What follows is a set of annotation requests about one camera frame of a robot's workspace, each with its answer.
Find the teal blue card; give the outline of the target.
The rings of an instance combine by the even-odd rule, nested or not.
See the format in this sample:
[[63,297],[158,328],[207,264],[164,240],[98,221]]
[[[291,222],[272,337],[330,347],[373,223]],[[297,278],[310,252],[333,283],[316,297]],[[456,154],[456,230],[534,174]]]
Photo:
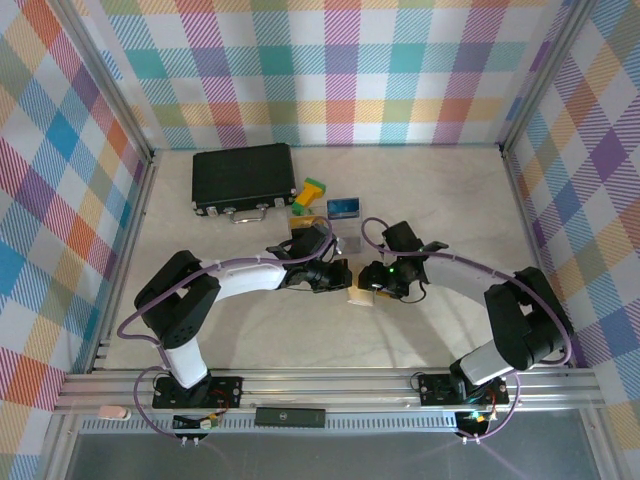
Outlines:
[[330,220],[360,217],[360,200],[357,197],[329,199],[326,204],[327,216]]

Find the green yellow foam block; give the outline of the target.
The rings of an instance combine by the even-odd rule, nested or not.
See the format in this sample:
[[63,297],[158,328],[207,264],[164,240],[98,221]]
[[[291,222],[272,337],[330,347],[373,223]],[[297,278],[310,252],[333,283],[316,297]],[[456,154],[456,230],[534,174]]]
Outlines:
[[316,179],[307,177],[303,182],[303,189],[292,204],[292,213],[296,216],[305,215],[311,204],[322,198],[326,192],[326,185]]

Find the slotted metal strip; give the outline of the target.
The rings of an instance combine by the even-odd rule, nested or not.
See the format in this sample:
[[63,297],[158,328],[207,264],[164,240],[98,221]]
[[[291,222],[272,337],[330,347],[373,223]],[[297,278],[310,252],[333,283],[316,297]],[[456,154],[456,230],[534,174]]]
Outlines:
[[[338,414],[326,415],[325,427],[320,428],[279,428],[260,427],[254,423],[254,414],[233,414],[224,417],[219,425],[211,430],[185,430],[185,433],[249,433],[249,432],[313,432],[313,433],[398,433],[398,432],[456,432],[456,412],[426,413],[379,413],[379,414]],[[154,421],[156,426],[166,432],[172,428],[172,417]],[[156,433],[141,418],[129,421],[104,420],[94,417],[83,419],[79,428],[83,434],[142,434]]]

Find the black briefcase with metal latches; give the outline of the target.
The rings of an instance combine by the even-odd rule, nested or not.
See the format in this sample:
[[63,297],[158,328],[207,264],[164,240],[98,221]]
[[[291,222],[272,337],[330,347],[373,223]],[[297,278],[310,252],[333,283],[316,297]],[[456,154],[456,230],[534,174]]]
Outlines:
[[192,157],[191,206],[203,217],[291,205],[297,196],[291,147],[274,143]]

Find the black bar device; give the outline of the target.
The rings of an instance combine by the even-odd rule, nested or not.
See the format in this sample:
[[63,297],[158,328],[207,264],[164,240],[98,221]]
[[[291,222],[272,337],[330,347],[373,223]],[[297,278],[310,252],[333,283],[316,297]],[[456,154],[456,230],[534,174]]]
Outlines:
[[326,411],[312,408],[258,407],[254,423],[260,427],[324,428]]

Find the small connector board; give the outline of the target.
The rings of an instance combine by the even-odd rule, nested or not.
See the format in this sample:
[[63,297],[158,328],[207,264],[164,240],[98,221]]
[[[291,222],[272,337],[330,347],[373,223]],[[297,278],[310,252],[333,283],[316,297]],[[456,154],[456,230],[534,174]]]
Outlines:
[[455,418],[461,435],[484,435],[496,419],[496,414],[490,411],[459,411],[455,413]]
[[172,428],[175,430],[211,430],[219,425],[219,416],[215,413],[206,416],[174,415]]

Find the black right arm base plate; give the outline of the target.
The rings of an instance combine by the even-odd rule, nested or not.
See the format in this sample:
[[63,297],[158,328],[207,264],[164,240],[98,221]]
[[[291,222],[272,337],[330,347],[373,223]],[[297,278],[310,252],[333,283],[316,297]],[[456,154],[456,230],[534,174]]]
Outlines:
[[409,380],[422,406],[507,405],[509,394],[504,379],[496,377],[473,385],[449,374],[414,373]]

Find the aluminium mounting rail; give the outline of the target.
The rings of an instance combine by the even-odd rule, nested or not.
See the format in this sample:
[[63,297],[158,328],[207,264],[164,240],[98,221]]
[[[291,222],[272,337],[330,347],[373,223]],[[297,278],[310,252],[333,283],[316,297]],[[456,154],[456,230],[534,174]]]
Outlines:
[[[214,376],[243,379],[237,413],[257,407],[320,408],[331,413],[470,410],[470,405],[423,406],[411,377],[417,368],[294,368],[214,370]],[[65,380],[56,414],[95,414],[103,405],[135,408],[138,370],[71,374]],[[557,411],[605,406],[590,369],[536,367],[519,374],[519,411]]]

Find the aluminium side rail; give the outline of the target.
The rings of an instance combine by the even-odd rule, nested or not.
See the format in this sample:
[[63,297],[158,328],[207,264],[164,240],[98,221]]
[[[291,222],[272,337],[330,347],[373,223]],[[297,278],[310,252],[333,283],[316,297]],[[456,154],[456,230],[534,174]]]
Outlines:
[[144,164],[141,182],[134,198],[135,203],[133,204],[130,218],[124,230],[121,254],[118,256],[114,266],[114,276],[109,295],[106,298],[104,311],[101,313],[95,331],[92,334],[87,360],[81,369],[83,374],[90,374],[95,370],[96,363],[99,360],[101,345],[104,342],[110,341],[112,331],[118,323],[118,311],[125,290],[131,259],[142,228],[144,216],[146,215],[147,205],[156,179],[161,155],[162,151],[160,149],[152,150],[151,157]]
[[[529,222],[530,218],[524,202],[524,197],[517,185],[514,170],[511,165],[510,153],[508,150],[505,150],[502,146],[499,147],[499,153],[500,153],[502,164],[506,172],[509,186],[511,188],[511,191],[514,197],[514,201],[516,203],[518,215],[522,224],[522,229],[524,231],[524,235],[525,235],[527,247],[530,251],[530,255],[533,259],[534,265],[538,267],[545,276],[548,276],[543,259],[542,259],[542,255],[539,251],[539,245],[537,244],[533,227]],[[559,320],[562,321],[563,319],[565,319],[565,322],[563,324],[562,334],[567,337],[567,339],[565,340],[565,345],[560,349],[562,356],[558,360],[545,359],[544,361],[542,361],[542,364],[545,364],[547,366],[563,365],[569,368],[574,368],[578,365],[578,363],[576,362],[575,349],[574,349],[574,328],[563,306],[560,306],[560,310],[561,310],[562,316],[559,318]]]

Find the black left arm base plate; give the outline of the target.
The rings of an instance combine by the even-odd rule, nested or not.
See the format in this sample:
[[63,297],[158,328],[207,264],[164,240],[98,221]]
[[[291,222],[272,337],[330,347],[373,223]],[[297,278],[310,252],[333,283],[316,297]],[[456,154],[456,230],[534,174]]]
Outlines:
[[154,380],[154,409],[235,409],[240,406],[242,377],[207,375],[191,388],[182,387],[172,375]]

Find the aluminium frame post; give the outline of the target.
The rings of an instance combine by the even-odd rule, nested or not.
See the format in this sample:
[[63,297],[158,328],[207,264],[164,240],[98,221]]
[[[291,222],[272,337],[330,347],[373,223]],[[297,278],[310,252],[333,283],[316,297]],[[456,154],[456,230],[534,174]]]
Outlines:
[[501,153],[512,150],[534,110],[559,72],[571,46],[594,10],[598,0],[558,0],[555,12],[534,31],[531,59],[496,137]]
[[92,75],[98,89],[104,95],[107,103],[112,107],[125,133],[132,140],[134,147],[148,163],[154,159],[154,148],[147,141],[142,129],[135,119],[133,110],[121,93],[115,79],[104,61],[103,56],[95,46],[81,16],[77,13],[71,0],[46,0],[60,21],[63,29],[70,36],[71,42],[78,50]]

